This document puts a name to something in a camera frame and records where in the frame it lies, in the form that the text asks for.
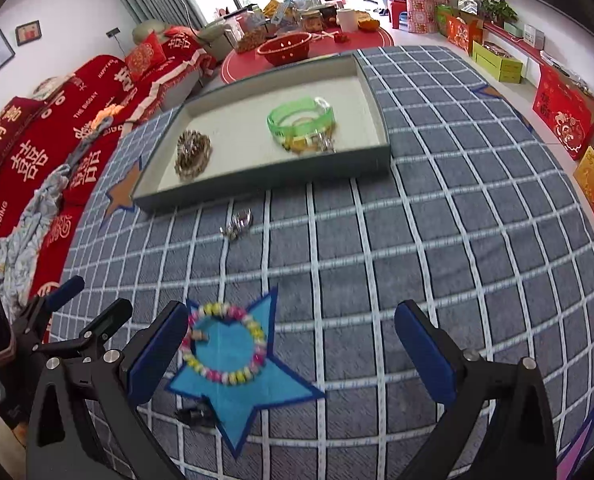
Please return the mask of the green cardboard box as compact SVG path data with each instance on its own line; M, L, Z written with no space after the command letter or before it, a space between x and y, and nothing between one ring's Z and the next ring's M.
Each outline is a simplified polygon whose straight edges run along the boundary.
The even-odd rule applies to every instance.
M490 41L472 43L472 59L500 82L519 84L524 65L503 48Z

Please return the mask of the silver heart pendant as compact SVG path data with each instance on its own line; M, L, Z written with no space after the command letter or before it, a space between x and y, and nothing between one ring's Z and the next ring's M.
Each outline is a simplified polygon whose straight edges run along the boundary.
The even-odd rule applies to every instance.
M253 211L249 208L233 212L227 223L220 229L220 234L226 240L238 240L245 235L254 223Z

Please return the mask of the small black hair clip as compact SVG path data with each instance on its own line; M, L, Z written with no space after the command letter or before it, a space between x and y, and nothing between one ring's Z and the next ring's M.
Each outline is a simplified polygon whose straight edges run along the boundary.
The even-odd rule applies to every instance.
M219 422L215 408L208 396L201 396L194 400L187 408L178 408L175 418L183 425L194 428L215 428Z

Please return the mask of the red colander bowl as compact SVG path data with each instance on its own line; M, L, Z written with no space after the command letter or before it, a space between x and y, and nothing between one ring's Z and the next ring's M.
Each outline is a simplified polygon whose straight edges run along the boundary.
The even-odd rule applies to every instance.
M311 39L310 32L291 32L266 41L256 53L274 67L301 62L308 58Z

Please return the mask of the red festive gift box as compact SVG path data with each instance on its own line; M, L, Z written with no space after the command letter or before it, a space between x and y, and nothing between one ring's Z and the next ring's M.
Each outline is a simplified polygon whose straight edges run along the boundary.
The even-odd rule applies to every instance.
M573 160L582 159L594 139L594 96L550 65L540 67L532 110Z

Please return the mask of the red square pillow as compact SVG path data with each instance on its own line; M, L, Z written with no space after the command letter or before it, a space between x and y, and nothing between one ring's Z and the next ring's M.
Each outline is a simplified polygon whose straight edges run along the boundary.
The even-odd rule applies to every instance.
M155 32L151 32L125 58L133 82L138 82L151 68L156 68L166 61L167 56Z

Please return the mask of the potted green plant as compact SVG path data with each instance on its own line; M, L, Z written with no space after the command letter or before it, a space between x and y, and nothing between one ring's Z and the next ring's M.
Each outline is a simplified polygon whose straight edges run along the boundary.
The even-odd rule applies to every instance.
M505 23L514 24L518 16L505 0L479 0L479 14L485 21L503 28Z

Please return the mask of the red round table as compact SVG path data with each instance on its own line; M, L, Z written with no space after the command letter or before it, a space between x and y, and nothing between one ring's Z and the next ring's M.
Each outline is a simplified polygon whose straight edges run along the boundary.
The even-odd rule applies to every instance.
M362 32L362 30L350 32L349 40L343 44L337 44L330 36L320 36L319 39L310 41L309 58L351 50L391 47L394 44L393 37L382 27L379 27L376 32ZM274 66L255 50L242 54L231 51L221 64L220 77L225 84L232 84L273 68Z

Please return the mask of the grey checked blanket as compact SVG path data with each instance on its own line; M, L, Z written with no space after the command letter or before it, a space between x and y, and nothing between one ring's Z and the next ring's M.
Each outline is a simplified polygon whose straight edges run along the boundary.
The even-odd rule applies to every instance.
M594 446L594 232L565 171L513 107L442 47L371 49L359 63L381 107L385 174L275 188L163 214L111 189L140 168L172 115L120 142L84 209L66 275L86 288L51 337L78 335L117 297L134 305L122 348L171 300L270 310L277 293L271 405L242 398L239 455L216 429L175 418L165 389L142 408L190 479L393 479L442 407L395 329L413 299L461 347L538 363L556 448ZM249 208L238 240L220 229Z

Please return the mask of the small red framed picture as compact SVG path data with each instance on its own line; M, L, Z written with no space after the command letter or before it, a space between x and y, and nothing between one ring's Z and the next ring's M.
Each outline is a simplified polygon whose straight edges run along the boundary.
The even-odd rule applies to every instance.
M15 29L15 39L19 47L39 40L41 37L41 25L38 20L17 26Z

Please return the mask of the green translucent bangle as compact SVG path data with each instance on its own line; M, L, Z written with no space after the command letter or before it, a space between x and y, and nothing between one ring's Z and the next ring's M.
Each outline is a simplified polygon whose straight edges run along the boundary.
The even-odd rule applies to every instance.
M325 99L306 96L271 110L265 123L271 134L284 142L326 132L335 125L335 114Z

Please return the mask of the red sofa cover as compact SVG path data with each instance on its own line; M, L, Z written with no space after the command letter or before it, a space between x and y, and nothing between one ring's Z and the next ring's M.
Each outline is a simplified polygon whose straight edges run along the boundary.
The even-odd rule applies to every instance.
M130 79L124 58L100 54L70 76L47 80L30 98L16 96L0 112L0 238L11 234L35 190L92 132L93 120L114 118L65 188L40 248L29 300L58 284L84 206L120 139L147 122L173 87L208 76L216 66L185 27L157 37L167 61L138 82Z

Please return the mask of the white mug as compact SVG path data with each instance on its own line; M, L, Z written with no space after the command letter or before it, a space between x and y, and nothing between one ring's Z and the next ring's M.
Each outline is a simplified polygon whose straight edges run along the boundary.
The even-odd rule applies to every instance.
M340 30L344 34L350 34L350 32L356 32L358 30L358 20L355 10L338 9L337 22Z

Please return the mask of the green jewelry tray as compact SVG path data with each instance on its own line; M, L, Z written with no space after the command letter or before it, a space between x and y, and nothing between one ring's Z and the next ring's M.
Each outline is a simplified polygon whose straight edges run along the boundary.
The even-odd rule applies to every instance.
M329 152L297 155L273 139L269 114L300 98L331 104L335 122ZM205 170L187 180L175 173L184 130L207 136ZM155 143L132 191L147 212L322 179L361 177L389 167L384 115L359 54L335 54L270 70L185 102Z

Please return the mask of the light blue crumpled cloth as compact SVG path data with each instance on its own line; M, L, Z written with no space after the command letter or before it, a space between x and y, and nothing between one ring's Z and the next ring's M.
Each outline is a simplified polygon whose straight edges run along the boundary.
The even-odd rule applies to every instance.
M92 143L113 122L112 116L93 120L92 132L67 156L66 162L54 169L35 190L11 234L0 238L0 300L9 322L19 318L28 305L40 248L58 215L60 200L70 178Z

